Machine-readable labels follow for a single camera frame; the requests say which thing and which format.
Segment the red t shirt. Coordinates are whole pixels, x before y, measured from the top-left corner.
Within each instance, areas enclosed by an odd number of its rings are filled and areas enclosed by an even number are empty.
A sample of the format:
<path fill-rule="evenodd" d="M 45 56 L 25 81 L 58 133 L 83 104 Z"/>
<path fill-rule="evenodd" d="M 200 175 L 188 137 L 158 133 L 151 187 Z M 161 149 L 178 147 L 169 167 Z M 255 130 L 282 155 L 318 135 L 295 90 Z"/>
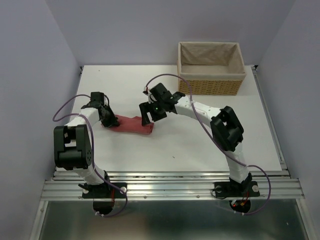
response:
<path fill-rule="evenodd" d="M 110 131 L 118 133 L 129 133 L 139 135 L 150 135 L 153 132 L 154 123 L 142 125 L 142 118 L 140 116 L 127 117 L 116 115 L 119 126 L 107 127 Z"/>

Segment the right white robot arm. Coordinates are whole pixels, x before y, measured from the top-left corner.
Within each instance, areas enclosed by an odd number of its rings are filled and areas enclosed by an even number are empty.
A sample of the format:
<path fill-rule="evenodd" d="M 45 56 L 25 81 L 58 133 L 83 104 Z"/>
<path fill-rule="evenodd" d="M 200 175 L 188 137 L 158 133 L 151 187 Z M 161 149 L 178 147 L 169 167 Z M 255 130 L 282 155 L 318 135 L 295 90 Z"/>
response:
<path fill-rule="evenodd" d="M 148 97 L 139 105 L 143 126 L 174 113 L 195 119 L 205 130 L 210 130 L 209 137 L 225 155 L 229 168 L 228 181 L 214 182 L 213 196 L 218 199 L 260 196 L 242 153 L 244 128 L 231 107 L 216 108 L 193 101 L 184 93 L 171 93 L 162 83 L 145 87 L 143 93 Z"/>

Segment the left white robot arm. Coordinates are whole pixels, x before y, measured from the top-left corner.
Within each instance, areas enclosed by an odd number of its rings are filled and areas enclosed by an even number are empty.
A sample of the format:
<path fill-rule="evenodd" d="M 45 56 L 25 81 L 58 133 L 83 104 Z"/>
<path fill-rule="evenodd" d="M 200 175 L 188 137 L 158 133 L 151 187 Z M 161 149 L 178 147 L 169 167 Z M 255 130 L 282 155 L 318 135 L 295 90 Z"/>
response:
<path fill-rule="evenodd" d="M 105 199 L 112 196 L 115 188 L 108 173 L 95 164 L 92 126 L 101 123 L 109 129 L 120 123 L 104 93 L 91 92 L 88 97 L 89 102 L 81 107 L 80 113 L 71 114 L 73 120 L 54 128 L 54 163 L 84 180 L 78 185 L 84 199 Z"/>

